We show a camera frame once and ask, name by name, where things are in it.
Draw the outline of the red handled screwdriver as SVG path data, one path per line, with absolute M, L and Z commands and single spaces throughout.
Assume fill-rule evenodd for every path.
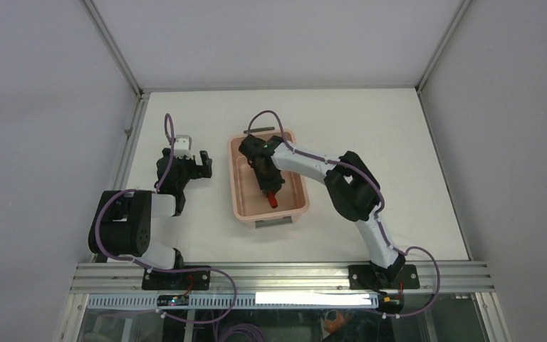
M 268 192 L 266 197 L 271 208 L 276 209 L 278 207 L 278 201 L 276 199 L 275 192 L 274 191 Z

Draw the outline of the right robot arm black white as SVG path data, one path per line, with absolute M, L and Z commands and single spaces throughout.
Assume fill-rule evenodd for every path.
M 382 223 L 380 213 L 385 201 L 380 185 L 356 153 L 347 151 L 331 159 L 299 150 L 279 135 L 263 140 L 252 134 L 240 142 L 239 153 L 254 171 L 259 190 L 272 208 L 278 205 L 276 195 L 285 182 L 283 172 L 324 185 L 336 212 L 358 228 L 377 286 L 390 289 L 400 281 L 405 255 L 393 244 Z

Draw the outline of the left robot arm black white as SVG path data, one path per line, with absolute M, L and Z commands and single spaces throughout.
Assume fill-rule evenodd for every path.
M 117 261 L 130 261 L 158 271 L 168 289 L 178 289 L 186 279 L 181 252 L 152 237 L 151 222 L 157 217 L 178 217 L 186 205 L 185 187 L 191 180 L 212 177 L 212 159 L 206 150 L 200 162 L 189 150 L 162 150 L 156 162 L 154 190 L 108 190 L 101 195 L 88 234 L 93 253 Z

